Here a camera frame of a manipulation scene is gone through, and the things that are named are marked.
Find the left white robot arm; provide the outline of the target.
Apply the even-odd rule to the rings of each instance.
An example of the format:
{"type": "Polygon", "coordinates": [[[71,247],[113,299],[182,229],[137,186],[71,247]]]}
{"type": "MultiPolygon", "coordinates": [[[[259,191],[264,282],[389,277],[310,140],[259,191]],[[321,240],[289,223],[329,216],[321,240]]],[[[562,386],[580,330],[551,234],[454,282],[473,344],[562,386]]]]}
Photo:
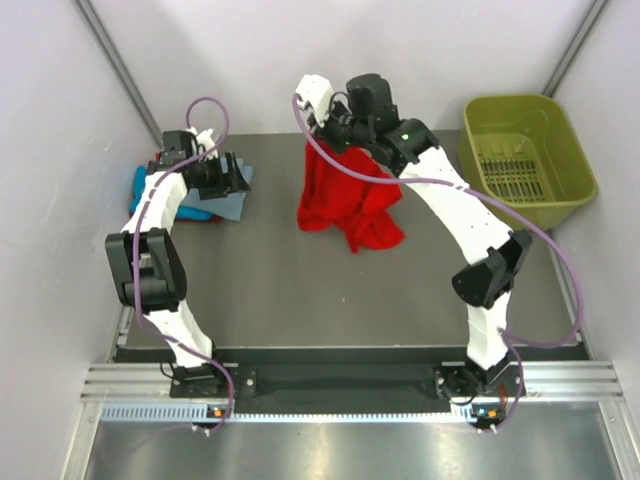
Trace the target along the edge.
{"type": "Polygon", "coordinates": [[[189,193],[210,200],[249,189],[235,154],[219,154],[218,142],[212,129],[165,132],[162,150],[146,167],[130,220],[105,240],[120,302],[133,308],[143,329],[173,351],[171,374],[178,396],[224,396],[233,389],[213,341],[188,306],[187,274],[171,238],[189,193]]]}

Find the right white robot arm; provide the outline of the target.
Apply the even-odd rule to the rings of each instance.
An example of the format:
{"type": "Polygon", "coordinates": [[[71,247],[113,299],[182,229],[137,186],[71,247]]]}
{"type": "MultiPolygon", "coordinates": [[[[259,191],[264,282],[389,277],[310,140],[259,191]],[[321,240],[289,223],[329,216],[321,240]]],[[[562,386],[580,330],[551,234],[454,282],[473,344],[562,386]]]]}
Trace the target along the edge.
{"type": "Polygon", "coordinates": [[[463,366],[444,373],[440,391],[470,402],[498,389],[509,358],[502,336],[516,274],[532,243],[498,219],[452,166],[436,135],[417,118],[403,118],[389,82],[377,73],[346,84],[339,101],[330,81],[306,74],[295,89],[297,107],[307,113],[312,146],[338,154],[363,149],[386,167],[392,182],[408,185],[458,244],[467,264],[452,278],[465,303],[469,340],[463,366]]]}

